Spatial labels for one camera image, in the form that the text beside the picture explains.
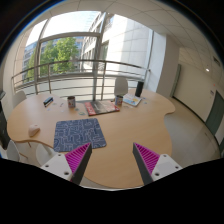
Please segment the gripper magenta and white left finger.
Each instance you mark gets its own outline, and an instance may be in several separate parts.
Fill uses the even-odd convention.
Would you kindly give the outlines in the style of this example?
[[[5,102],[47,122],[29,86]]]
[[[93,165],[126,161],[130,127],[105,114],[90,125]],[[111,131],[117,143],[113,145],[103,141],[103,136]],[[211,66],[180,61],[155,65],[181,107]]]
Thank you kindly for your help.
[[[83,178],[91,154],[92,145],[87,143],[73,149],[67,154],[56,154],[48,162],[42,165],[41,168],[65,180],[73,182],[76,185],[79,185]]]

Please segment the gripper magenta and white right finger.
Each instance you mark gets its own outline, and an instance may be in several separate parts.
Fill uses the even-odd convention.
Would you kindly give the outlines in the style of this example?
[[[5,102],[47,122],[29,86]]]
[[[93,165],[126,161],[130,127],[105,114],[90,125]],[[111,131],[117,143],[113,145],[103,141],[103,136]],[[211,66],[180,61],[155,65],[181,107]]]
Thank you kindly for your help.
[[[161,154],[134,143],[133,155],[145,185],[182,169],[168,154]]]

